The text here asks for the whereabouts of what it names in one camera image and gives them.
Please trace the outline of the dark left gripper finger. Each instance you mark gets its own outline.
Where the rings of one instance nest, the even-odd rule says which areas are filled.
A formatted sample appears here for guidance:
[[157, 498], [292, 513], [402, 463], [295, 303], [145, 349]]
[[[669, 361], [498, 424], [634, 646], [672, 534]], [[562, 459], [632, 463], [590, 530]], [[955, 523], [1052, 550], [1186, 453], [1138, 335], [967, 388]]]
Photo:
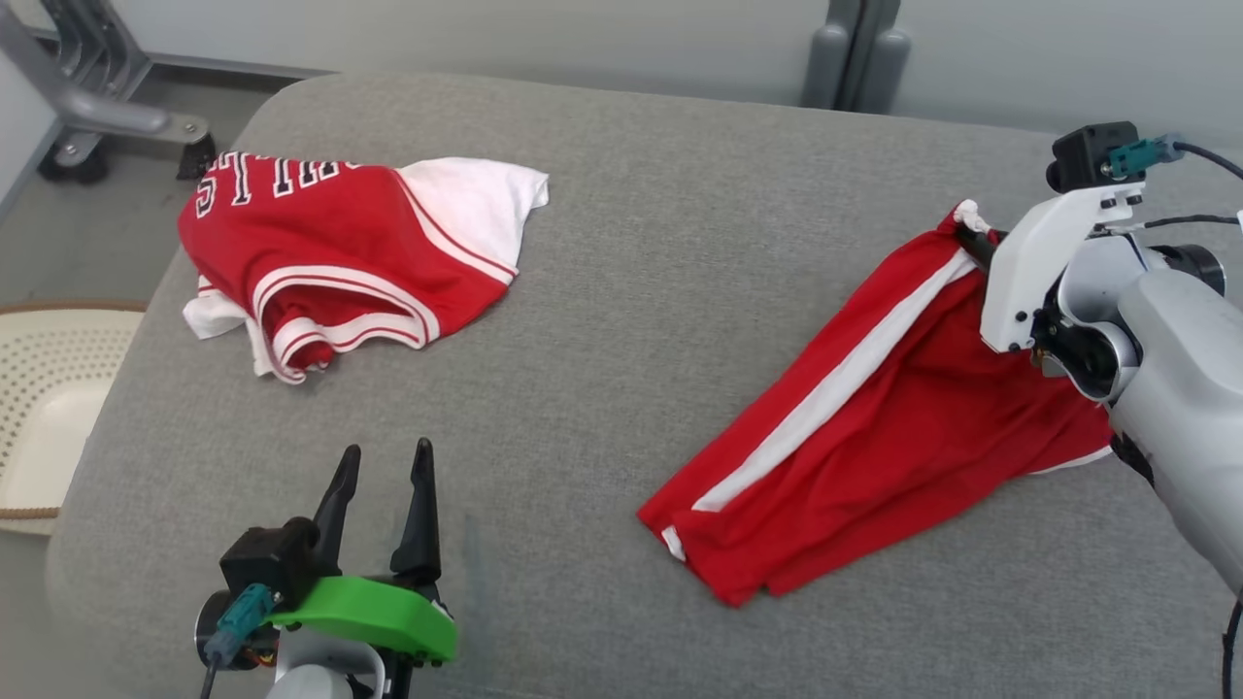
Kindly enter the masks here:
[[435, 585], [441, 576], [438, 490], [433, 443], [423, 437], [410, 469], [411, 498], [390, 571], [403, 585]]
[[342, 573], [339, 549], [346, 532], [347, 509], [358, 485], [360, 447], [346, 447], [314, 512], [314, 524], [319, 531], [319, 539], [314, 544], [314, 566], [319, 573]]

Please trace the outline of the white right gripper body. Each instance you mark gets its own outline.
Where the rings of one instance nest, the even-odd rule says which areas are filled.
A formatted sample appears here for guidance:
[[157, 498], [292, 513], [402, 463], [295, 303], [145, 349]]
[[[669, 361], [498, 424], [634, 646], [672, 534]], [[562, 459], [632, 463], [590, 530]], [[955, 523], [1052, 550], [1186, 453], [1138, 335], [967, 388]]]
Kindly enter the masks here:
[[1030, 208], [989, 260], [979, 333], [999, 353], [1030, 350], [1035, 310], [1099, 224], [1135, 216], [1142, 184], [1084, 187]]

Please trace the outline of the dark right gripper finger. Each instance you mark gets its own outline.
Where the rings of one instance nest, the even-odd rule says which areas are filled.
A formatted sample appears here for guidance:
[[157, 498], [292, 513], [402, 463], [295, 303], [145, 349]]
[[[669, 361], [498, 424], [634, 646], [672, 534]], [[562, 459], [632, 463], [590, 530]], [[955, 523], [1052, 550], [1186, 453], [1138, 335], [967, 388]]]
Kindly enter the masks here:
[[958, 225], [957, 241], [982, 272], [989, 272], [991, 259], [999, 248], [999, 239], [993, 229], [988, 225], [982, 228]]

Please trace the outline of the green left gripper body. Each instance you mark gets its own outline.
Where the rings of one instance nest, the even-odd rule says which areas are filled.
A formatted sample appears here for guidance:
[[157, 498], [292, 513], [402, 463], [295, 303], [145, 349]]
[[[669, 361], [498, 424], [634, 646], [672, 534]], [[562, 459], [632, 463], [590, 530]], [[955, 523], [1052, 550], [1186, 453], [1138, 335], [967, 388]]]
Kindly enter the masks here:
[[413, 662], [441, 665], [457, 660], [456, 622], [439, 596], [439, 560], [418, 560], [389, 576], [317, 573], [298, 604], [278, 604], [265, 618], [270, 626], [307, 627], [341, 641], [355, 641]]

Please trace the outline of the red shorts with white stripe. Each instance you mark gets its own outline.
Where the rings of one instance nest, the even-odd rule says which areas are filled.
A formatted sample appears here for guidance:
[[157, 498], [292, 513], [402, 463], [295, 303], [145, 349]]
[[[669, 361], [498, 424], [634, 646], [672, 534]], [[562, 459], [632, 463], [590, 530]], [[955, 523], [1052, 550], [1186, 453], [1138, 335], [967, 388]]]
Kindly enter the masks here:
[[1108, 455], [1106, 412], [979, 337], [963, 200], [844, 306], [638, 517], [718, 597], [791, 593], [951, 520], [1016, 478]]

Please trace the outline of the red white lettered jersey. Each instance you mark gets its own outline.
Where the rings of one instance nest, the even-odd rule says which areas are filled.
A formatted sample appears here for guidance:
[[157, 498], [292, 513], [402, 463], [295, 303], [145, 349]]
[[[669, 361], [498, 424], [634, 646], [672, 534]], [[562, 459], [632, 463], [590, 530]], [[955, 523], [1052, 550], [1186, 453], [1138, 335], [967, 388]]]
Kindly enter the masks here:
[[244, 328], [254, 372], [300, 384], [370, 341], [423, 350], [487, 313], [548, 204], [528, 167], [445, 155], [404, 167], [227, 150], [178, 220], [199, 338]]

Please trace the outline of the grey fabric sofa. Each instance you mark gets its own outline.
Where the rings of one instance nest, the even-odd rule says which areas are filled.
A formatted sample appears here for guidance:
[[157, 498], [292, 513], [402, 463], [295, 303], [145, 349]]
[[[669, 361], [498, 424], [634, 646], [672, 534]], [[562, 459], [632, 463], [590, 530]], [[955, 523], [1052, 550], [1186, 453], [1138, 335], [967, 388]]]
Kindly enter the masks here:
[[1104, 459], [1008, 483], [778, 598], [718, 603], [638, 507], [781, 377], [888, 252], [963, 198], [1009, 226], [1049, 133], [430, 73], [314, 77], [240, 150], [548, 173], [520, 279], [462, 332], [254, 376], [201, 342], [175, 252], [46, 557], [50, 613], [116, 689], [198, 699], [191, 626], [218, 558], [319, 504], [360, 445], [341, 565], [389, 567], [435, 447], [460, 658], [416, 697], [1219, 699], [1231, 595], [1141, 478]]

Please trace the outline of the cream perforated laundry basket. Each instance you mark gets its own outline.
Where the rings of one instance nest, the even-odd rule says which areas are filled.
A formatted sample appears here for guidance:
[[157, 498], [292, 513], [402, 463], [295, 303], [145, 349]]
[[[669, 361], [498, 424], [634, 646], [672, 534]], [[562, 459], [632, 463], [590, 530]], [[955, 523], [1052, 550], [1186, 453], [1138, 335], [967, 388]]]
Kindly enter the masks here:
[[0, 305], [0, 531], [48, 536], [145, 306]]

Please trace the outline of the grey metal wheeled stand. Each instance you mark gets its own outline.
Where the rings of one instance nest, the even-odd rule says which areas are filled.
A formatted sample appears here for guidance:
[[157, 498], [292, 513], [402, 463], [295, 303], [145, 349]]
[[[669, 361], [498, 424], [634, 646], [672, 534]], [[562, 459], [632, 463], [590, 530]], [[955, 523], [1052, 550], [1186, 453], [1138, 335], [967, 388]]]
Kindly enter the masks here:
[[150, 73], [150, 57], [111, 0], [37, 0], [56, 31], [57, 50], [44, 44], [0, 0], [0, 52], [53, 109], [56, 137], [37, 164], [46, 182], [102, 182], [106, 136], [181, 146], [178, 182], [198, 182], [218, 162], [213, 128], [203, 116], [178, 114], [132, 101]]

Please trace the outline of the grey partition post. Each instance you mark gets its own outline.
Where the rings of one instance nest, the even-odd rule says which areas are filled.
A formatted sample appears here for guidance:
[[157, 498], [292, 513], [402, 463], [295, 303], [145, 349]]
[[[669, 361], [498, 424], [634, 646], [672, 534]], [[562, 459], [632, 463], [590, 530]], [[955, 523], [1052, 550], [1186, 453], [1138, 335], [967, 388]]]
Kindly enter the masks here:
[[799, 104], [889, 114], [914, 40], [897, 27], [902, 0], [830, 0], [810, 39]]

